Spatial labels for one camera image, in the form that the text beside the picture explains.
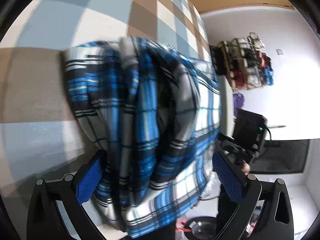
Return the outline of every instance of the blue fabric pad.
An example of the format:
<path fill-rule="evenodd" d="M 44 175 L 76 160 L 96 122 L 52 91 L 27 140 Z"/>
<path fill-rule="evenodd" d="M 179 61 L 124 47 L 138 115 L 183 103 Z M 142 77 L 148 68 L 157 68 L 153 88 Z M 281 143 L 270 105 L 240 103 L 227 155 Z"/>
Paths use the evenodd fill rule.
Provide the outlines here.
<path fill-rule="evenodd" d="M 212 155 L 212 165 L 230 199 L 241 204 L 243 186 L 218 152 L 214 152 Z"/>
<path fill-rule="evenodd" d="M 97 159 L 88 169 L 84 177 L 80 180 L 76 187 L 76 198 L 80 204 L 87 202 L 97 184 L 102 178 L 102 168 L 100 159 Z"/>

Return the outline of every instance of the black cable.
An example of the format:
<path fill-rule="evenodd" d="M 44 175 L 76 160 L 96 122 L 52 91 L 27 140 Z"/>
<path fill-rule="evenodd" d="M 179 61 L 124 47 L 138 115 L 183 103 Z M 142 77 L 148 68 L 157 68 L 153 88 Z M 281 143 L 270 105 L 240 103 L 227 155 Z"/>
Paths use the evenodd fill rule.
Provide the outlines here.
<path fill-rule="evenodd" d="M 267 131 L 269 132 L 269 134 L 270 134 L 270 141 L 272 141 L 271 132 L 270 132 L 270 129 L 269 129 L 268 126 L 266 126 L 266 130 L 267 130 Z"/>
<path fill-rule="evenodd" d="M 215 198 L 219 198 L 219 196 L 215 196 L 215 197 L 211 197 L 211 198 L 205 198 L 205 199 L 199 198 L 199 200 L 200 200 L 200 201 L 207 201 L 207 200 L 213 200 L 213 199 L 215 199 Z"/>
<path fill-rule="evenodd" d="M 270 149 L 270 147 L 266 148 L 265 151 L 264 151 L 263 153 L 261 153 L 258 158 L 255 158 L 255 159 L 253 160 L 253 163 L 255 163 L 256 160 L 260 159 L 263 155 L 265 155 L 269 149 Z"/>

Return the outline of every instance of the electrical cord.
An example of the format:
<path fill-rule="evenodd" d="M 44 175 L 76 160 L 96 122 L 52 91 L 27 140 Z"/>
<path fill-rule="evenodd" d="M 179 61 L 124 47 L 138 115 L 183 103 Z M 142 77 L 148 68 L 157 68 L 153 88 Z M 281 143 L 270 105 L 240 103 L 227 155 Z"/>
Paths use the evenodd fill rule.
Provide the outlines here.
<path fill-rule="evenodd" d="M 219 196 L 215 196 L 215 197 L 211 197 L 211 198 L 199 198 L 200 201 L 207 201 L 207 200 L 213 200 L 213 199 L 216 199 L 216 198 L 219 198 Z"/>
<path fill-rule="evenodd" d="M 269 127 L 268 126 L 265 126 L 266 127 L 266 130 L 269 132 L 269 134 L 270 134 L 270 141 L 272 141 L 272 137 L 271 137 L 271 132 L 270 132 L 270 129 L 269 129 Z"/>

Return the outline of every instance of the blue plaid blanket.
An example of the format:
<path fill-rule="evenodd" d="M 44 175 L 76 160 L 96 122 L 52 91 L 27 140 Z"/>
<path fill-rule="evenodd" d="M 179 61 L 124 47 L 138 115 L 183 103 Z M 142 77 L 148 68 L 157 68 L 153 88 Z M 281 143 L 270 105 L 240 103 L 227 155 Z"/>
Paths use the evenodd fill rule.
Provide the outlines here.
<path fill-rule="evenodd" d="M 173 222 L 212 174 L 220 125 L 213 66 L 136 37 L 65 51 L 70 107 L 105 150 L 94 195 L 110 222 L 138 237 Z"/>

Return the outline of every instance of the human hand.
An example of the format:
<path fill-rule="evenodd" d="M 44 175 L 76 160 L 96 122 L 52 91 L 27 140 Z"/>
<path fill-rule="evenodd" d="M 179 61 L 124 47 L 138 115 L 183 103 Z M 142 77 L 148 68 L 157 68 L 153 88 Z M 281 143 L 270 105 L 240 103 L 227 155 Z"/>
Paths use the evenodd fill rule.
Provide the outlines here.
<path fill-rule="evenodd" d="M 238 165 L 244 175 L 248 175 L 250 173 L 250 165 L 248 163 L 241 163 Z"/>

